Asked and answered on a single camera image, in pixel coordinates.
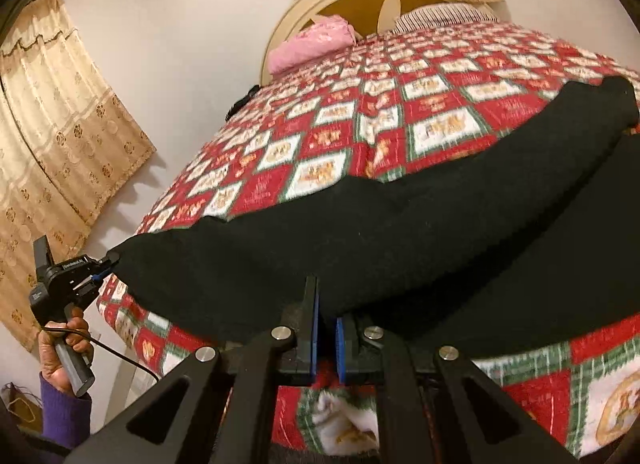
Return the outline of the purple sleeve left forearm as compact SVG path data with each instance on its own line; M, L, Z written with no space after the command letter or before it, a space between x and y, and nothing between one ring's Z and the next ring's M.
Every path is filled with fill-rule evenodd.
M89 394L76 397L60 392L40 376L43 437L73 449L90 436L92 399Z

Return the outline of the left hand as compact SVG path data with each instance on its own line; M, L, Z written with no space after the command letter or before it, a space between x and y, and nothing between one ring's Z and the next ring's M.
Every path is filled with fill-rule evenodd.
M50 321L38 335L38 351L40 360L40 373L43 379L59 392L73 396L73 386L66 369L55 351L55 340L61 338L66 346L69 346L88 362L93 359L93 348L89 335L89 324L84 319L84 311L80 308L70 310L70 318L67 322Z

